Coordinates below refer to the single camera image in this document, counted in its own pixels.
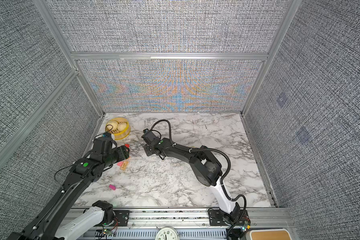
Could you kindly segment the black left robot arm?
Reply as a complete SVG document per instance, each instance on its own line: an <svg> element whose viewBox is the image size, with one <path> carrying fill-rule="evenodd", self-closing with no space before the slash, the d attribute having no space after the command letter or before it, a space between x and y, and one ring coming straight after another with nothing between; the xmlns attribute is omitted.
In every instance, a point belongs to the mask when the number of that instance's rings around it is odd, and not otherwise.
<svg viewBox="0 0 360 240"><path fill-rule="evenodd" d="M115 163L127 160L130 146L122 145L114 149L114 154L102 161L88 158L77 160L72 166L60 189L45 208L21 231L12 232L9 240L76 240L92 227L107 227L117 223L113 205L106 201L95 202L80 217L69 224L61 225L79 196L103 172Z"/></svg>

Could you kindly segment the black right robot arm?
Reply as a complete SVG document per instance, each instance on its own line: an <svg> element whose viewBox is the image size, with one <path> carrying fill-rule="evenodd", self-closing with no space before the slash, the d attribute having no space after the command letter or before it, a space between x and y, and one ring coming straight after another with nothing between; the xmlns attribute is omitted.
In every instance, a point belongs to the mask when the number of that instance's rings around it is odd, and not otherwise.
<svg viewBox="0 0 360 240"><path fill-rule="evenodd" d="M147 156L157 155L161 159L166 157L181 160L190 165L197 180L209 187L219 206L220 213L228 224L238 222L243 212L237 200L233 198L224 184L224 179L231 170L231 160L223 152L201 146L198 149L188 148L173 143L168 138L142 137Z"/></svg>

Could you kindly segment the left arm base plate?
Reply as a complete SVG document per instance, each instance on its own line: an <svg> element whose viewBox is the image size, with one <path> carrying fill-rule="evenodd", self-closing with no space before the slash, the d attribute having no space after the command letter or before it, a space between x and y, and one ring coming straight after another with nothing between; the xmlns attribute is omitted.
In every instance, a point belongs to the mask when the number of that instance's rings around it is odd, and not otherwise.
<svg viewBox="0 0 360 240"><path fill-rule="evenodd" d="M127 227L129 218L130 218L130 211L129 210L113 210L114 216L112 221L107 224L108 226L118 226L118 227Z"/></svg>

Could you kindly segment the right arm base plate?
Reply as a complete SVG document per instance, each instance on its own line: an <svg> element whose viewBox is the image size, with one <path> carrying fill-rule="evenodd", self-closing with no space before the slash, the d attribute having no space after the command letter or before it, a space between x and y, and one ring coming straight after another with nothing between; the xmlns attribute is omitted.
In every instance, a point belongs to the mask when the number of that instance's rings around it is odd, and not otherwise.
<svg viewBox="0 0 360 240"><path fill-rule="evenodd" d="M238 226L250 225L251 220L247 210L241 209L233 217L219 209L209 208L207 210L211 226L232 226L237 223Z"/></svg>

